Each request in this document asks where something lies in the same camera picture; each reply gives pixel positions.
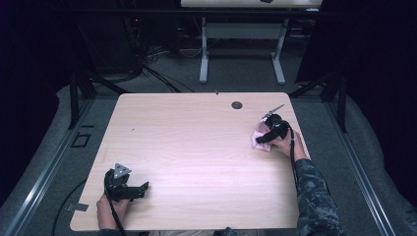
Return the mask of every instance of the table leg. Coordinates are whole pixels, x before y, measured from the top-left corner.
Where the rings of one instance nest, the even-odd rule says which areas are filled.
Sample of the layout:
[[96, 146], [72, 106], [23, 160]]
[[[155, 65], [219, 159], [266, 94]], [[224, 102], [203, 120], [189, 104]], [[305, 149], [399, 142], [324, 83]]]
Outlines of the table leg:
[[202, 20], [202, 67], [200, 69], [200, 83], [205, 84], [208, 81], [209, 70], [209, 53], [208, 53], [208, 37], [206, 32], [206, 18]]
[[282, 45], [285, 40], [286, 32], [288, 28], [288, 20], [284, 20], [279, 34], [278, 43], [275, 48], [275, 52], [270, 54], [272, 59], [273, 68], [275, 70], [276, 79], [279, 85], [285, 85], [284, 74], [282, 73], [281, 64], [279, 63], [279, 55], [281, 54]]

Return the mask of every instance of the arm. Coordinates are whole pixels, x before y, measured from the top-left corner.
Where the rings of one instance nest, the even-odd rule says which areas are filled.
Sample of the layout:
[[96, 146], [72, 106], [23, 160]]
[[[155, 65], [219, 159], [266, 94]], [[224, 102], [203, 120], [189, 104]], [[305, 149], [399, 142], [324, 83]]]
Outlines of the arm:
[[[300, 210], [297, 235], [344, 235], [339, 223], [337, 205], [328, 191], [328, 184], [310, 157], [304, 152], [300, 134], [294, 136], [294, 161], [298, 180], [297, 201]], [[290, 155], [290, 131], [284, 140], [271, 143]]]

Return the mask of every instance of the white table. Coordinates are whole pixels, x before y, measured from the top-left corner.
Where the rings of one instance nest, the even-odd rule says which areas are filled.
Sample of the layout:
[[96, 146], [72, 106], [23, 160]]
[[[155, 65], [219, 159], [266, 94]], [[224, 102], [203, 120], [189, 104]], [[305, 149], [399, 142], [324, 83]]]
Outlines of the white table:
[[[182, 0], [181, 6], [186, 8], [272, 8], [272, 9], [308, 9], [319, 8], [322, 0], [273, 0], [265, 3], [260, 0]], [[208, 38], [253, 38], [277, 39], [275, 51], [270, 54], [279, 85], [285, 85], [284, 75], [279, 63], [282, 45], [286, 36], [288, 20], [282, 24], [219, 24], [202, 20], [202, 66], [200, 83], [208, 81], [209, 52]]]

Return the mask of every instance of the light wood surface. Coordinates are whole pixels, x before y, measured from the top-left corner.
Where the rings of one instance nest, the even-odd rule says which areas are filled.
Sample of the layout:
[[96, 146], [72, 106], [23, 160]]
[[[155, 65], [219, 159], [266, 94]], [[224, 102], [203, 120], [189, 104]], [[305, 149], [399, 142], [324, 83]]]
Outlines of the light wood surface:
[[190, 8], [319, 8], [322, 0], [182, 0], [182, 7]]
[[116, 162], [132, 169], [129, 186], [149, 181], [146, 196], [129, 205], [127, 230], [295, 227], [289, 157], [251, 142], [262, 116], [280, 104], [276, 113], [300, 131], [286, 93], [121, 95], [80, 199], [89, 208], [75, 212], [71, 228], [98, 230], [95, 203]]

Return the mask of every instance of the black curtain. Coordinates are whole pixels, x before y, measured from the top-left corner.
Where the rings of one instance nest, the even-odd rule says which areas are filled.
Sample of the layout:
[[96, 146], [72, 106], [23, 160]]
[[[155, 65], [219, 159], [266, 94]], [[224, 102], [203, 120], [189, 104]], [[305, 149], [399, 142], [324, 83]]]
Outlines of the black curtain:
[[[0, 205], [40, 145], [58, 108], [56, 92], [69, 84], [74, 71], [77, 50], [68, 43], [67, 28], [43, 3], [0, 3]], [[89, 60], [77, 58], [79, 64]]]
[[317, 21], [296, 82], [315, 81], [345, 66], [347, 94], [377, 134], [387, 173], [417, 207], [417, 4], [324, 0], [323, 11], [333, 10], [364, 17]]

